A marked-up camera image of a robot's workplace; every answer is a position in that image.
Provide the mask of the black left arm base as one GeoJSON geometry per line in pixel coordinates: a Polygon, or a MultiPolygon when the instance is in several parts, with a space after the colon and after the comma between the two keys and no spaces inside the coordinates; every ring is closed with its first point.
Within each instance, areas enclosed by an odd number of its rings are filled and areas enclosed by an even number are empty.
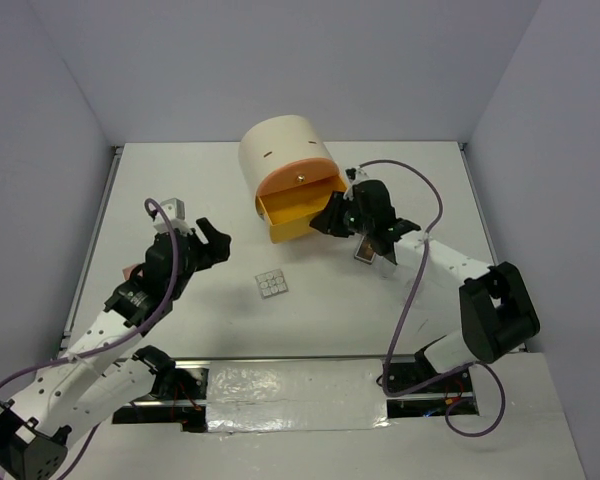
{"type": "Polygon", "coordinates": [[[207,431],[206,399],[209,369],[179,367],[174,359],[154,346],[131,356],[153,374],[150,390],[118,409],[114,425],[174,424],[183,432],[207,431]]]}

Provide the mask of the clear grey eyeshadow palette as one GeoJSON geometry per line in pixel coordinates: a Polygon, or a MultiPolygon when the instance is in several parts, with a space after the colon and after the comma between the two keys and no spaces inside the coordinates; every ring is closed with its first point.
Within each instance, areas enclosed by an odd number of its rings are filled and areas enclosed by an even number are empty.
{"type": "Polygon", "coordinates": [[[270,299],[289,291],[288,283],[281,269],[258,274],[254,279],[262,299],[270,299]]]}

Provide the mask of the pink blush palette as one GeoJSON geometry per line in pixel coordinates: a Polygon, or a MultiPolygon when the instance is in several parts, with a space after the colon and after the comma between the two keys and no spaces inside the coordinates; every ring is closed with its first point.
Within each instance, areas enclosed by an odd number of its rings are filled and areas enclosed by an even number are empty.
{"type": "Polygon", "coordinates": [[[142,275],[143,272],[141,264],[131,265],[123,269],[124,280],[129,280],[142,275]]]}

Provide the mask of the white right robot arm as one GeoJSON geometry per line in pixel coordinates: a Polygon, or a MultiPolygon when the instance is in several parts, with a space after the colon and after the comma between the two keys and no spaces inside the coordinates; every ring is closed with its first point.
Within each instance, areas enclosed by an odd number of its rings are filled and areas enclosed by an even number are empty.
{"type": "Polygon", "coordinates": [[[312,229],[347,238],[359,234],[374,253],[394,266],[418,270],[412,290],[423,279],[458,293],[460,327],[415,354],[415,379],[436,391],[450,371],[477,361],[492,364],[540,331],[540,321],[519,269],[473,259],[396,215],[387,187],[379,180],[362,181],[331,195],[325,209],[310,221],[312,229]]]}

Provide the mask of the yellow drawer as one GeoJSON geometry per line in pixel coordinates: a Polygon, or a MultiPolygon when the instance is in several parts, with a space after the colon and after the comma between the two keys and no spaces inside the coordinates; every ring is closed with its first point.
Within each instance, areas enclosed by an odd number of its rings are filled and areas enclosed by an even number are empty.
{"type": "Polygon", "coordinates": [[[346,183],[340,175],[329,177],[286,191],[257,196],[257,213],[265,221],[272,243],[287,242],[310,234],[310,222],[320,214],[333,192],[344,192],[346,183]]]}

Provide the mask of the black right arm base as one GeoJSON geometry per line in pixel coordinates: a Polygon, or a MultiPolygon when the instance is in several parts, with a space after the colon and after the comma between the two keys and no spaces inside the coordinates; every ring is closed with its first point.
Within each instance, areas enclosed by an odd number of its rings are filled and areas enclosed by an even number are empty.
{"type": "Polygon", "coordinates": [[[439,374],[423,354],[412,359],[391,361],[388,369],[376,379],[377,385],[389,398],[412,394],[461,394],[472,392],[472,381],[468,369],[452,370],[439,374]]]}

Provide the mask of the orange top drawer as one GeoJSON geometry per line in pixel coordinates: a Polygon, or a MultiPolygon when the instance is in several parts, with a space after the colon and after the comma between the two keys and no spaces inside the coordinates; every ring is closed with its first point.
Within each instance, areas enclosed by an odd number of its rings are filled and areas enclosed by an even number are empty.
{"type": "Polygon", "coordinates": [[[327,158],[308,158],[288,163],[268,174],[256,189],[256,196],[290,190],[296,186],[339,175],[336,163],[327,158]]]}

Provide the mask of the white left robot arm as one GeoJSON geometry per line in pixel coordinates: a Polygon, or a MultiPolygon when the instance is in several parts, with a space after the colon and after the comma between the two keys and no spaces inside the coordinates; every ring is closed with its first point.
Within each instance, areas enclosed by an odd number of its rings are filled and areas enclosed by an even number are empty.
{"type": "Polygon", "coordinates": [[[158,222],[144,262],[105,301],[83,336],[34,381],[0,400],[0,467],[15,479],[49,479],[78,441],[123,405],[149,395],[184,399],[197,379],[164,351],[137,344],[172,309],[191,277],[230,256],[231,238],[205,218],[195,228],[158,222]]]}

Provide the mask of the brown eyeshadow palette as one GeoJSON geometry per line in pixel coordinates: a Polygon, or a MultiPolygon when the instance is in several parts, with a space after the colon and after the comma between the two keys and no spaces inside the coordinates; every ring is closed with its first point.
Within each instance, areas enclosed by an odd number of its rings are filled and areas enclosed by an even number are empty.
{"type": "Polygon", "coordinates": [[[375,257],[376,253],[374,252],[370,241],[366,238],[362,238],[354,251],[354,259],[370,265],[374,262],[375,257]]]}

